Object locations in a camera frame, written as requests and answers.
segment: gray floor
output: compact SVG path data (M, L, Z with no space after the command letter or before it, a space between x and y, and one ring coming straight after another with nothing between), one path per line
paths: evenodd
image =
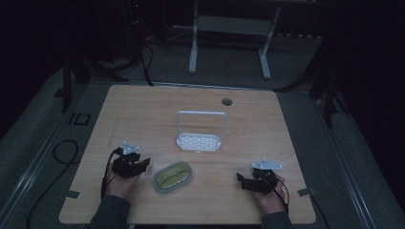
M225 46L218 49L202 40L197 73L190 75L187 73L189 36L174 39L168 49L156 44L154 37L149 40L153 50L150 77L156 85L187 84L259 90L282 87L301 77L320 42L319 39L303 37L274 37L267 55L272 77L264 80L257 50L252 46ZM148 60L151 53L145 49L144 55ZM130 78L129 84L145 84L139 68L119 74ZM67 114L61 114L62 101L53 97L55 90L61 87L61 75L58 72L50 77L0 142L1 206L10 206L8 200L13 197L18 182L24 183L24 180L20 180L24 172L38 154L44 156L43 166L37 168L39 174L32 177L34 183L31 190L22 195L23 201L14 205L16 211L7 218L10 221L2 224L5 228L7 225L8 228L25 228L35 201L66 167L52 157L55 144L72 139L78 144L78 153L81 155L84 152L108 89L116 83L94 75L89 85L74 84L74 104ZM317 102L309 99L306 94L309 87L310 83L278 96L304 178L308 187L315 190L314 198L330 228L403 228L404 214L379 172L353 118L339 112L332 117L333 129L327 128L321 118L322 100ZM90 123L68 125L72 113L91 115ZM61 124L60 130L55 128L58 124ZM51 143L51 147L44 147L44 143ZM74 150L72 144L66 143L57 148L57 153L70 160ZM65 225L58 221L76 168L77 165L71 166L43 197L32 215L31 228L85 227ZM294 225L294 228L326 228L316 207L315 211L316 222Z

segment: sleeve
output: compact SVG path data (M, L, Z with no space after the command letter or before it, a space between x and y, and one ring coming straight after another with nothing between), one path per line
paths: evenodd
M90 222L90 229L126 228L131 203L123 198L105 196Z
M264 229L291 229L292 223L286 212L268 214L262 217Z

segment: hand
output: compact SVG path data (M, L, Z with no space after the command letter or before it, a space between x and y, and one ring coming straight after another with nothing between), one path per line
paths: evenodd
M251 193L252 196L254 197L254 199L259 204L260 208L262 209L263 214L265 214L265 215L286 211L285 194L284 194L284 191L282 189L285 179L278 176L278 175L275 175L275 176L279 180L277 182L277 186L275 187L275 190L277 191L278 194L280 194L280 196L283 199L280 199L274 193L274 191L271 191L267 195L263 195L261 193L256 193L256 192Z
M137 183L139 179L139 175L134 177L129 177L124 179L113 172L112 170L113 163L110 164L110 168L107 174L107 183L111 182L107 185L105 189L105 195L116 196L119 198L124 198L127 201L130 201L129 197L132 193L133 188L135 187L135 183Z

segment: dark background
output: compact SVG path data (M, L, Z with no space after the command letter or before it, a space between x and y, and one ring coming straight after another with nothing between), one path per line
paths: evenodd
M276 32L324 37L321 52L314 56L314 66L324 67L319 60L324 56L335 64L336 88L343 93L404 209L405 197L400 187L405 177L402 169L405 162L404 3L357 0L350 1L349 7L328 6L342 2L282 3L283 14ZM118 45L123 44L127 35L124 6L124 1L98 1L97 4L77 0L2 1L0 137L48 77L62 67L63 53L71 46L96 60L112 60L115 55L127 54L127 47ZM173 0L164 6L168 26L191 25L192 1Z

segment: table top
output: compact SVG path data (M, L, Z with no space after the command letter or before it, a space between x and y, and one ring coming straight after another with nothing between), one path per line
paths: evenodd
M232 100L225 106L223 99ZM224 112L222 146L217 152L182 151L176 143L178 111ZM199 130L218 131L218 123L202 119ZM286 179L293 223L312 223L315 214L289 137L277 95L267 91L112 86L107 94L71 191L59 219L88 223L100 203L100 185L108 156L127 140L139 146L140 159L151 158L131 196L128 223L257 224L261 212L236 178L251 178L251 163L266 157L283 165L275 171ZM153 188L153 175L176 162L188 163L192 179L169 194Z

